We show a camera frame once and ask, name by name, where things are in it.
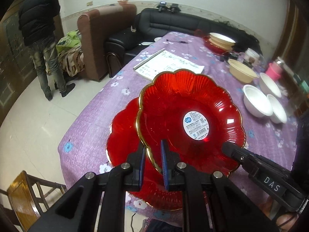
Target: black shoe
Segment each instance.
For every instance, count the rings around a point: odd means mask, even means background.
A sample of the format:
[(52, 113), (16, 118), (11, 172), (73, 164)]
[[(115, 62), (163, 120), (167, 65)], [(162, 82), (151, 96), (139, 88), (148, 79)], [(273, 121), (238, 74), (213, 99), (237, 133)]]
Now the black shoe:
[(51, 101), (53, 99), (53, 96), (51, 93), (49, 93), (48, 95), (45, 95), (45, 97), (48, 99), (48, 101)]
[(70, 93), (71, 90), (73, 90), (75, 87), (75, 84), (69, 84), (66, 86), (66, 91), (61, 93), (61, 96), (64, 98), (66, 95), (68, 95)]

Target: person's hand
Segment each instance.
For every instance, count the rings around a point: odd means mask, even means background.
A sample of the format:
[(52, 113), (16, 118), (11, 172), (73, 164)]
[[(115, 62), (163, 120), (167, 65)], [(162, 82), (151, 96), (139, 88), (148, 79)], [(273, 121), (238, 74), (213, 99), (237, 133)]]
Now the person's hand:
[[(261, 205), (259, 205), (259, 208), (262, 210), (262, 212), (269, 217), (270, 215), (270, 210), (271, 210), (271, 205), (272, 205), (273, 199), (269, 196), (267, 198), (267, 201)], [(277, 221), (276, 224), (278, 226), (280, 226), (281, 224), (285, 223), (286, 221), (288, 221), (289, 219), (291, 219), (293, 216), (295, 215), (295, 213), (290, 213), (290, 214), (285, 214), (280, 216)], [(282, 228), (282, 232), (287, 232), (296, 222), (297, 220), (297, 216), (295, 216), (291, 221), (289, 221), (288, 223), (286, 223), (285, 225), (281, 226), (280, 228)]]

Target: table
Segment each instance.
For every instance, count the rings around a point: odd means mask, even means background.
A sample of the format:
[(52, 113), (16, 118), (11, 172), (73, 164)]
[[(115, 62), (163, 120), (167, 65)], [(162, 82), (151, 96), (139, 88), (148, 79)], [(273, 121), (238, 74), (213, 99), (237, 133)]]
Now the table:
[[(186, 41), (188, 44), (167, 42)], [(178, 56), (198, 65), (205, 66), (203, 74), (210, 76), (217, 85), (225, 88), (243, 117), (243, 126), (247, 135), (245, 148), (265, 156), (281, 166), (291, 169), (296, 152), (297, 122), (294, 117), (288, 118), (284, 125), (273, 124), (269, 118), (256, 118), (245, 108), (243, 103), (243, 84), (230, 73), (228, 65), (220, 62), (203, 45), (203, 40), (187, 34), (170, 32), (156, 43), (147, 47), (129, 64), (127, 64), (95, 96), (78, 116), (58, 146), (61, 168), (68, 188), (73, 186), (86, 172), (96, 174), (112, 169), (106, 157), (106, 141), (110, 134), (110, 124), (114, 116), (123, 110), (132, 99), (139, 96), (141, 89), (150, 83), (141, 77), (133, 66), (149, 55), (165, 48)], [(242, 192), (254, 203), (260, 204), (267, 194), (248, 179), (248, 174), (239, 167), (230, 176)], [(138, 214), (182, 225), (182, 211), (161, 211), (148, 206), (144, 201), (126, 194), (126, 208)]]

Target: brown sofa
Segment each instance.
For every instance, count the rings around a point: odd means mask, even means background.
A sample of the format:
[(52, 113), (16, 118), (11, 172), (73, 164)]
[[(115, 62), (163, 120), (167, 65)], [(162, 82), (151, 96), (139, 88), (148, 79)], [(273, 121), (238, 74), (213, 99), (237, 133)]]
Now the brown sofa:
[(93, 9), (78, 18), (85, 63), (82, 76), (99, 81), (109, 71), (103, 44), (110, 35), (130, 27), (135, 16), (136, 6), (123, 4)]

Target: silver bolt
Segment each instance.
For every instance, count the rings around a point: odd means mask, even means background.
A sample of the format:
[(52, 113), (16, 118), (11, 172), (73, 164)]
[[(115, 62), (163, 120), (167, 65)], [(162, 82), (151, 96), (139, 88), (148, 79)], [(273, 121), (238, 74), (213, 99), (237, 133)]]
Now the silver bolt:
[(95, 173), (93, 173), (93, 172), (88, 172), (88, 173), (85, 174), (85, 177), (87, 179), (92, 179), (94, 176), (95, 176)]
[(214, 171), (214, 177), (219, 179), (223, 176), (223, 174), (220, 171)]
[(128, 162), (124, 162), (121, 164), (122, 169), (128, 169), (131, 165)]
[(178, 162), (177, 163), (177, 167), (180, 169), (184, 169), (187, 166), (187, 164), (185, 162)]

